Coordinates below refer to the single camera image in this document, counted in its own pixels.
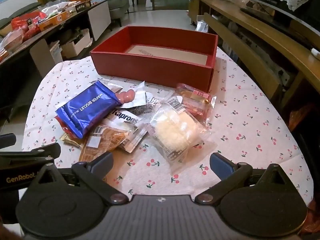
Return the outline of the brown waffle snack pack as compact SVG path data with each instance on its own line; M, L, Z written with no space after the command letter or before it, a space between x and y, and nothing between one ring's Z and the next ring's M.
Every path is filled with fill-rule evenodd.
M90 162L105 152L116 149L129 135L130 130L98 125L85 140L79 161Z

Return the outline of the gold foil snack pack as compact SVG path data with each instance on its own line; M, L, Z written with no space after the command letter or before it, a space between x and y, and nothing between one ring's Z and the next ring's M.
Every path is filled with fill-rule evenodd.
M73 138L70 135L68 135L66 132L61 135L60 140L64 142L65 144L73 145L78 148L83 147L83 140L78 138Z

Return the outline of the red Trolli gummy pack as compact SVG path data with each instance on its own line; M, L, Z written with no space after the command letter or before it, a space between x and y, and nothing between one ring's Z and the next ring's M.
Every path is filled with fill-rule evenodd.
M55 116L55 119L58 121L60 124L62 130L71 138L71 139L76 139L76 136L73 134L73 132L68 128L68 126L58 117Z

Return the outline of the clear pack pale cake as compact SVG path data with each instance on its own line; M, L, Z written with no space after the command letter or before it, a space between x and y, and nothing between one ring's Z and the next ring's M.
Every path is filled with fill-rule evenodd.
M181 96L167 96L145 121L154 147L172 174L195 165L217 147L213 133L181 102Z

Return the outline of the blue wafer biscuit pack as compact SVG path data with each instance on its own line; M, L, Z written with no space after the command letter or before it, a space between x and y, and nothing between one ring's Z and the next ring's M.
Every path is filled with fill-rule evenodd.
M56 110L59 119L77 138L84 135L121 102L112 90L96 81Z

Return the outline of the white Kaprons snack pack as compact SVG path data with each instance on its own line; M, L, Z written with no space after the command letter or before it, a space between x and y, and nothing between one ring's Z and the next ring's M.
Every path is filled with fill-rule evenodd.
M127 153L132 153L147 133L140 117L121 108L113 110L101 124L129 133L120 144L120 148Z

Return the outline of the clear pack red candies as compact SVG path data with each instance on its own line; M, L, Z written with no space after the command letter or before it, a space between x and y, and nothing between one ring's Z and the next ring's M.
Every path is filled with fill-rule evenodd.
M175 94L182 97L182 105L197 121L212 129L216 96L184 83L177 85Z

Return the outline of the vacuum packed pink sausages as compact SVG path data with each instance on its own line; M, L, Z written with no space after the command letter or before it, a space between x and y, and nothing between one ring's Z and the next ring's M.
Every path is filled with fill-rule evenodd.
M118 100L122 103L121 108L133 108L146 105L146 91L145 82L143 81L133 89L127 91L123 90L123 87L111 82L106 83L107 88L112 90L116 94Z

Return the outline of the cherry print tablecloth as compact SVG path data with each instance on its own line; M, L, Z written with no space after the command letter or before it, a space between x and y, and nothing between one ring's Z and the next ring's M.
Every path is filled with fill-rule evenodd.
M58 63L41 81L27 116L22 150L60 142L56 109L98 79L90 57ZM279 163L302 196L313 199L313 179L297 142L265 94L223 51L216 52L212 94L217 97L210 138L194 146L178 168L145 137L132 153L114 152L106 181L122 193L196 196L219 182L209 158L217 152L253 168Z

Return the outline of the white plastic drawer bin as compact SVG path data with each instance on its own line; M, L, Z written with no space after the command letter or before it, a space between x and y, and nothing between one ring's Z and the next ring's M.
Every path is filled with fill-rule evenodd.
M60 47L60 41L52 42L49 45L49 51L50 51L50 53L53 57L53 60L56 64L63 61L62 54L61 54L62 48Z

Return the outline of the white storage box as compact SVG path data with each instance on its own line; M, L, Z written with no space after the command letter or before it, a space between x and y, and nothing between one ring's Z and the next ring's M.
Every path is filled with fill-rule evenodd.
M67 43L61 46L62 56L70 59L78 56L85 48L88 48L93 42L90 37L89 29L80 30Z

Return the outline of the red cardboard box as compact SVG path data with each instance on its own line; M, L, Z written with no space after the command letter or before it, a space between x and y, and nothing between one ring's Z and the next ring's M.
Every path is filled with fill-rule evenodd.
M193 30L128 25L91 51L98 74L208 92L218 36Z

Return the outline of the wooden tv cabinet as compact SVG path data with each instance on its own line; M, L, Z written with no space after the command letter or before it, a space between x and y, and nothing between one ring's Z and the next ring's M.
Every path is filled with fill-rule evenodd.
M213 14L219 14L235 23L240 30L267 49L273 59L277 56L287 59L289 66L297 70L297 75L290 81L288 90L282 91L279 75L267 66L253 48L228 29L226 24L214 18ZM190 0L189 17L195 21L199 15L204 17L210 29L238 55L271 101L279 101L280 106L285 107L303 80L307 80L315 90L319 90L319 60L284 33L246 14L238 5L226 0Z

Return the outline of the red plastic bag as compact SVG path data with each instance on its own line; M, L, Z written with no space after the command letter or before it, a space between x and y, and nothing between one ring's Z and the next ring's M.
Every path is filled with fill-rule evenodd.
M39 22L44 21L47 15L41 11L33 11L15 17L11 20L13 30L22 29L23 41L26 41L41 32Z

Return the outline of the silver foil bag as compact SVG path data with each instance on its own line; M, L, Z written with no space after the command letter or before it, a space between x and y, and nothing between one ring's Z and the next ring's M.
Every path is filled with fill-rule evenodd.
M195 31L201 33L208 33L208 24L204 20L197 21Z

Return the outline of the orange flat carton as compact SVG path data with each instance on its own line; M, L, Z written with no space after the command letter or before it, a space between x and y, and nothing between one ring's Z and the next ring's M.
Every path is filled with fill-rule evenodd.
M39 24L40 31L45 31L55 25L62 23L70 17L70 12L64 11L61 12Z

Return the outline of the long dark side table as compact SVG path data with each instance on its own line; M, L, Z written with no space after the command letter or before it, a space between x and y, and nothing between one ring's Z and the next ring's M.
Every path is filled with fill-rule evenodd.
M56 31L58 28L62 28L64 24L70 23L71 20L74 20L80 16L87 16L89 22L89 31L91 32L93 41L97 41L97 39L102 35L102 33L108 28L111 23L111 16L107 0L98 0L97 3L94 3L91 7L86 8L81 12L73 13L64 21L59 21L56 25L51 26L44 31L41 31L34 37L23 42L14 53L11 53L1 61L1 69L3 68L3 65L5 65L10 60L14 60L15 58L17 58L23 51L25 51L26 49L31 49L36 42L44 39L48 35L51 35L53 31Z

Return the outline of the black labelled box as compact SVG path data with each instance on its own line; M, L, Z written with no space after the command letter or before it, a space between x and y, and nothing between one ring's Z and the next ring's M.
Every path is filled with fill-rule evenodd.
M77 13L88 10L89 8L91 8L91 1L85 1L81 3L77 3L75 5L75 10Z

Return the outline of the grey sofa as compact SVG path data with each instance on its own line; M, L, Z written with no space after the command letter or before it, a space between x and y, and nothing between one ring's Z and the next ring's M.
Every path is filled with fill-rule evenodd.
M111 21L121 27L121 19L129 12L129 0L107 0Z

